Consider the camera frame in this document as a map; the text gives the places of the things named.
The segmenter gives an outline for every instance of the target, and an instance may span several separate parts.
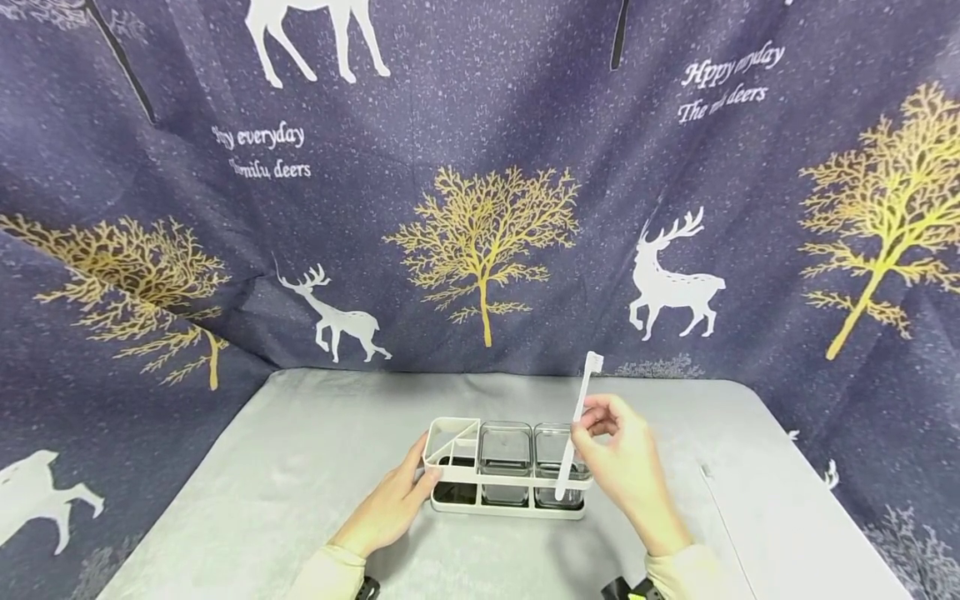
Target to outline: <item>hand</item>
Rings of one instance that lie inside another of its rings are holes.
[[[593,479],[634,525],[651,556],[675,554],[692,543],[666,488],[663,466],[646,420],[619,396],[587,396],[586,412],[570,437]],[[593,438],[609,434],[600,444]]]
[[[330,539],[330,544],[366,559],[374,550],[389,546],[410,529],[420,505],[440,481],[438,468],[428,470],[419,481],[414,481],[425,445],[426,433],[410,448],[400,466],[388,472],[353,511]]]

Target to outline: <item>white toothbrush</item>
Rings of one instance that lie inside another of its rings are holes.
[[[584,379],[580,382],[580,397],[577,398],[577,409],[573,413],[571,424],[580,420],[580,416],[584,413],[584,398],[587,397],[587,385],[589,385],[590,382],[590,374],[592,372],[600,372],[602,369],[603,356],[593,351],[587,352],[587,362],[584,363]],[[553,497],[558,502],[564,498],[564,494],[566,493],[566,483],[570,480],[571,468],[573,468],[573,440],[567,438],[566,447],[564,448],[564,459],[560,462],[560,474],[557,476],[557,489],[553,492]]]

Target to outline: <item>beige sleeve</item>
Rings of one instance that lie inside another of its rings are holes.
[[[363,586],[367,561],[327,545],[306,562],[286,600],[354,600]]]
[[[731,598],[727,579],[713,552],[693,544],[673,556],[647,555],[647,577],[663,600],[720,600]]]

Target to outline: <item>deer print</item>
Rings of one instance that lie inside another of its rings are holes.
[[[680,334],[681,337],[689,334],[704,317],[707,318],[707,330],[701,335],[706,338],[713,333],[713,321],[717,314],[710,308],[709,302],[718,290],[727,289],[726,282],[720,277],[707,274],[670,273],[660,266],[658,260],[660,251],[669,246],[671,241],[679,237],[693,237],[702,231],[700,222],[703,218],[704,209],[701,206],[696,217],[689,212],[686,213],[682,228],[678,228],[680,222],[678,219],[673,222],[673,228],[669,233],[664,233],[661,229],[660,235],[654,240],[646,239],[646,228],[640,234],[640,239],[636,243],[636,266],[634,266],[634,285],[640,292],[640,297],[630,303],[630,323],[642,331],[643,321],[637,317],[636,312],[642,306],[648,307],[647,331],[643,341],[650,339],[654,323],[664,306],[670,308],[688,306],[693,311],[693,319]]]
[[[325,302],[317,300],[313,295],[313,288],[317,285],[326,285],[330,278],[324,276],[324,268],[318,263],[316,267],[310,269],[304,274],[304,282],[290,283],[281,277],[279,272],[276,274],[280,284],[289,288],[303,297],[310,306],[320,314],[320,320],[317,321],[317,346],[324,352],[329,351],[333,354],[333,362],[340,362],[340,355],[337,352],[340,346],[340,334],[346,333],[360,340],[363,349],[367,351],[367,358],[363,362],[369,363],[373,359],[375,352],[380,352],[387,360],[393,358],[393,355],[387,350],[373,343],[373,334],[380,330],[380,324],[376,318],[362,310],[343,311],[330,306]],[[330,345],[324,341],[324,330],[330,329]]]
[[[29,457],[0,470],[0,546],[35,518],[49,518],[57,524],[60,540],[54,556],[70,542],[70,508],[74,500],[93,507],[93,518],[104,510],[104,498],[84,484],[69,490],[54,488],[50,464],[58,453],[38,450]]]
[[[330,11],[330,20],[333,21],[333,36],[337,42],[337,65],[340,69],[340,77],[350,84],[355,84],[357,81],[356,76],[350,71],[348,60],[349,38],[347,28],[351,15],[356,17],[363,38],[370,48],[373,68],[381,77],[390,77],[390,69],[387,68],[380,57],[380,47],[376,43],[376,33],[373,31],[373,24],[370,22],[370,0],[251,0],[246,18],[247,29],[253,36],[256,54],[260,57],[260,64],[270,85],[283,88],[283,82],[276,76],[274,65],[267,55],[264,37],[268,32],[276,41],[280,42],[283,49],[287,51],[287,54],[300,68],[303,77],[311,82],[317,81],[317,74],[307,65],[306,60],[294,47],[293,42],[283,32],[283,17],[286,16],[288,9],[317,11],[324,7]]]

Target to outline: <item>table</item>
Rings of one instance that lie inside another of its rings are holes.
[[[275,373],[100,600],[282,598],[432,419],[565,421],[578,386],[505,374]],[[737,598],[754,597],[751,588],[770,600],[909,598],[749,389],[605,377],[590,391],[620,394],[650,421],[680,510]],[[371,556],[368,574],[384,600],[584,600],[617,576],[638,582],[645,551],[629,523],[596,486],[585,502],[580,521],[439,514],[427,503],[408,536]]]

